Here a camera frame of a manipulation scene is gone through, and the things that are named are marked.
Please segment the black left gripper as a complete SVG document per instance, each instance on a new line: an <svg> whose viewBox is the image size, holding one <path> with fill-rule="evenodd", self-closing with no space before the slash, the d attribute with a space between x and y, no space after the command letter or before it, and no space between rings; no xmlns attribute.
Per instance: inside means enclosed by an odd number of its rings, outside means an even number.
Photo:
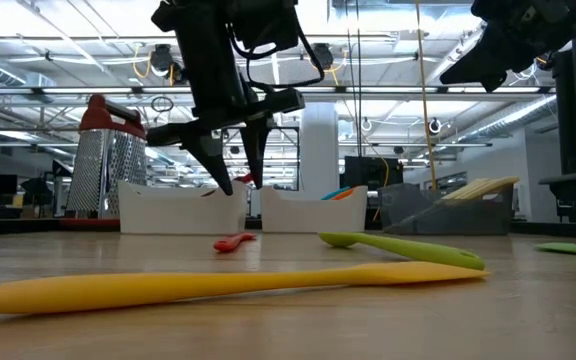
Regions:
<svg viewBox="0 0 576 360"><path fill-rule="evenodd" d="M294 88L268 93L261 101L243 107L225 106L201 110L197 118L186 123L169 123L147 131L149 146L181 145L211 175L221 190L233 194L232 183L223 158L223 147L212 137L214 130L244 124L240 130L252 181L263 187L264 151L273 127L273 115L304 108L303 95Z"/></svg>

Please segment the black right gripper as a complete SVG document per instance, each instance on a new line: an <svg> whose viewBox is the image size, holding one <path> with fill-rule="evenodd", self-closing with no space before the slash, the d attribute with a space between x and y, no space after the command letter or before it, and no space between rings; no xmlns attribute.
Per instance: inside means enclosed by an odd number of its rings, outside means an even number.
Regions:
<svg viewBox="0 0 576 360"><path fill-rule="evenodd" d="M442 84L480 83L492 93L508 69L555 51L576 37L576 0L474 0L486 23L477 44L441 76Z"/></svg>

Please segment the white building column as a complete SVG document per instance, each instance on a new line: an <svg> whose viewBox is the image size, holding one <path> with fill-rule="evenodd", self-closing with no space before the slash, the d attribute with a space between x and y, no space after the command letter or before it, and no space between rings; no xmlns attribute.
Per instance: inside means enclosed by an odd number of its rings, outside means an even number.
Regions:
<svg viewBox="0 0 576 360"><path fill-rule="evenodd" d="M333 103L307 103L300 124L301 187L319 199L338 189L338 115Z"/></svg>

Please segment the white plastic bin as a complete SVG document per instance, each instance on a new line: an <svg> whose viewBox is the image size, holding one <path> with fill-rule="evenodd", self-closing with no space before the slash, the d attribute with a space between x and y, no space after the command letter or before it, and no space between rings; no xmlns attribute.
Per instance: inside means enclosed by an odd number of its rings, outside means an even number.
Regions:
<svg viewBox="0 0 576 360"><path fill-rule="evenodd" d="M154 188L120 182L120 227L127 234L228 235L244 230L248 187L232 183L228 196L216 188Z"/></svg>
<svg viewBox="0 0 576 360"><path fill-rule="evenodd" d="M267 233L362 232L367 207L366 186L340 200L308 198L299 191L260 190L262 230Z"/></svg>

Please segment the red silicone spatula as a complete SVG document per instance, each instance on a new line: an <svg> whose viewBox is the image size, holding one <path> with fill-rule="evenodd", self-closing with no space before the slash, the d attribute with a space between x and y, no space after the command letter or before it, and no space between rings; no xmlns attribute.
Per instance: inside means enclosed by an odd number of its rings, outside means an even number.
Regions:
<svg viewBox="0 0 576 360"><path fill-rule="evenodd" d="M257 236L254 233L241 232L228 235L213 244L213 249L218 253L230 253L235 251L243 242L254 241Z"/></svg>

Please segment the steel box grater red trim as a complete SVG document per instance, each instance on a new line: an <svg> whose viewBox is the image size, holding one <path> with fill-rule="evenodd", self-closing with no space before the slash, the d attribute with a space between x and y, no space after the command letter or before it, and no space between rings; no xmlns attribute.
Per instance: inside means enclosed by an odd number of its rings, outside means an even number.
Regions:
<svg viewBox="0 0 576 360"><path fill-rule="evenodd" d="M65 217L116 224L119 184L146 183L146 131L141 115L95 94L88 101L78 134Z"/></svg>

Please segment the grey translucent plastic bin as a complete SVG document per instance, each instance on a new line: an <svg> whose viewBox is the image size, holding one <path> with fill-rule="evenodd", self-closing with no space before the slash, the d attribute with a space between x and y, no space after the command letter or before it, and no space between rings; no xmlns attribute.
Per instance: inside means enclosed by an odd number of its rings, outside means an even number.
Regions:
<svg viewBox="0 0 576 360"><path fill-rule="evenodd" d="M443 200L412 184L390 185L378 190L382 228L397 235L505 235L513 192L506 185L475 199Z"/></svg>

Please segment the yellow silicone spatula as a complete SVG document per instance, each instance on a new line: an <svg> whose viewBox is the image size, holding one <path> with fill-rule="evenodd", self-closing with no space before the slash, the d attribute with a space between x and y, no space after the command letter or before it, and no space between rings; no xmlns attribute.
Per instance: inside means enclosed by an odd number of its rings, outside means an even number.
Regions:
<svg viewBox="0 0 576 360"><path fill-rule="evenodd" d="M122 273L45 277L0 284L0 314L48 314L168 303L267 290L389 286L483 278L488 273L430 262L364 264L270 273Z"/></svg>

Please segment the lime green silicone spoon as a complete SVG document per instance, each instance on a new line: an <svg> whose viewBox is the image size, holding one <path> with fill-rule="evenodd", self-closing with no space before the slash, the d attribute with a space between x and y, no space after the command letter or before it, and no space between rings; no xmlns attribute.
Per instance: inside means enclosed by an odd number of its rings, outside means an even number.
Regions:
<svg viewBox="0 0 576 360"><path fill-rule="evenodd" d="M484 261L472 252L433 243L404 240L365 233L322 232L319 238L332 247L350 247L354 244L372 246L417 261L484 270Z"/></svg>

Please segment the green silicone spatula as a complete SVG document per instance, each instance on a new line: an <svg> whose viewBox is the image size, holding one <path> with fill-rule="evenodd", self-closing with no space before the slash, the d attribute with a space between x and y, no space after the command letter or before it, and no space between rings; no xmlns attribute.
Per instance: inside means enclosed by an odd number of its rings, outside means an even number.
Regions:
<svg viewBox="0 0 576 360"><path fill-rule="evenodd" d="M576 243L543 243L535 246L539 251L557 252L576 255Z"/></svg>

